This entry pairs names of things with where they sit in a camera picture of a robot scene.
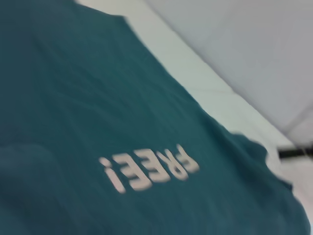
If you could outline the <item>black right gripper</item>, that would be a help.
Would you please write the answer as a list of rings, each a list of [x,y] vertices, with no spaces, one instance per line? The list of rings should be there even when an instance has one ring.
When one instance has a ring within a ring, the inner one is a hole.
[[[304,146],[304,147],[295,147],[289,149],[279,149],[278,150],[279,159],[285,160],[290,158],[298,157],[309,157],[313,159],[313,147]]]

